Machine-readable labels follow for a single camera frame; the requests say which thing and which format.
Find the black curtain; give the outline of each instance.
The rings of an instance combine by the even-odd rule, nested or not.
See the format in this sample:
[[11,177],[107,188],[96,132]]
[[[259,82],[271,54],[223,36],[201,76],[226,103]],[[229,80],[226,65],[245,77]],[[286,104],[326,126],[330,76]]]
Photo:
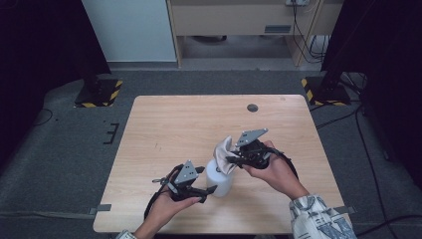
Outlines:
[[0,166],[51,89],[109,68],[80,0],[0,0]]
[[361,99],[390,159],[422,188],[422,1],[345,0],[323,71],[368,77]]

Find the person's right hand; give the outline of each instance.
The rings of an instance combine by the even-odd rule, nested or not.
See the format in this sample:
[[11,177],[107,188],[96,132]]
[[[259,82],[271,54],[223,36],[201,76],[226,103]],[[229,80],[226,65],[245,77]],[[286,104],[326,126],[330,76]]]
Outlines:
[[[275,148],[271,141],[264,142],[267,147]],[[265,169],[257,169],[249,165],[242,165],[253,177],[261,178],[279,192],[289,196],[292,200],[309,195],[289,168],[286,160],[271,154],[270,164]]]

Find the metal bracket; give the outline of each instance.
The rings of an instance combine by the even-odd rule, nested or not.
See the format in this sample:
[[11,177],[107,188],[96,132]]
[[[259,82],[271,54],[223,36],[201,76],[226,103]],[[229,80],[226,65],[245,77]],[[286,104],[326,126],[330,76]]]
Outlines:
[[192,164],[192,161],[189,159],[183,165],[183,168],[180,170],[174,182],[176,184],[186,182],[192,179],[198,178],[199,174],[196,172],[195,167]]
[[357,212],[356,209],[353,206],[349,206],[349,207],[339,206],[339,207],[334,207],[332,209],[334,209],[339,214],[345,214],[345,213],[347,213],[347,214],[353,214],[353,213],[356,213]]
[[240,147],[240,146],[248,145],[253,140],[257,139],[258,137],[260,137],[261,135],[263,135],[266,132],[268,132],[267,128],[243,131],[242,135],[239,137],[235,146]]
[[110,211],[111,210],[111,204],[100,204],[97,208],[92,207],[88,210],[88,214],[90,215],[96,215],[99,211]]

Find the person's left hand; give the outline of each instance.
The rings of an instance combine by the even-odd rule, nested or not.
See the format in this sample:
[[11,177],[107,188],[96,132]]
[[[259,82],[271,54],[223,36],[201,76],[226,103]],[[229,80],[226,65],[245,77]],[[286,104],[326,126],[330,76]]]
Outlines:
[[167,186],[163,188],[162,193],[157,197],[154,204],[152,204],[145,221],[143,221],[142,225],[134,233],[136,238],[153,238],[155,233],[167,224],[174,215],[201,200],[200,197],[189,197],[182,201],[173,201],[169,190]]

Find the black strap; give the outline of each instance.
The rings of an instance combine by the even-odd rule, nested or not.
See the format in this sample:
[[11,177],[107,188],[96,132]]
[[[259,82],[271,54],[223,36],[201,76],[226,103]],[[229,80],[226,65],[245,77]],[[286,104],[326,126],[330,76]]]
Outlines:
[[154,193],[154,195],[152,195],[151,199],[149,199],[148,205],[146,206],[145,212],[143,213],[143,220],[146,219],[146,217],[149,214],[149,211],[151,210],[152,205],[154,204],[155,200],[158,198],[158,196],[162,193],[162,189],[165,187],[165,185],[167,185],[167,183],[170,180],[170,176],[173,175],[173,173],[180,169],[183,166],[183,164],[177,165],[173,168],[173,170],[171,170],[170,173],[168,173],[167,177],[165,178],[165,182],[161,184],[161,187],[158,189],[157,192]]
[[284,153],[276,150],[275,148],[272,148],[272,150],[273,150],[273,152],[274,152],[275,155],[277,155],[277,156],[279,156],[279,157],[281,157],[282,159],[285,160],[285,162],[288,164],[289,168],[291,169],[291,171],[293,172],[293,174],[295,175],[295,177],[297,179],[299,179],[298,173],[296,172],[296,169],[295,169],[295,166],[292,163],[292,160],[290,158],[286,157]]

